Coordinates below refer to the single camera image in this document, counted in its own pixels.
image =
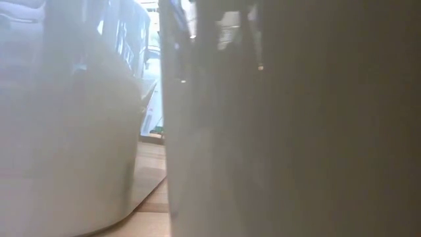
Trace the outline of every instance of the tiled floor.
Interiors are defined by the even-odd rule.
[[[166,176],[163,145],[140,142],[137,150],[132,188],[132,209],[135,209]]]
[[[143,149],[150,153],[156,147]],[[109,230],[94,235],[95,237],[170,237],[170,220],[168,214],[168,188],[166,180],[135,209],[126,220]]]

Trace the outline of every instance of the floor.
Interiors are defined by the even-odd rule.
[[[162,182],[165,176],[164,146],[138,143],[131,209],[135,209]]]
[[[94,237],[169,237],[168,188],[166,179],[126,220]]]

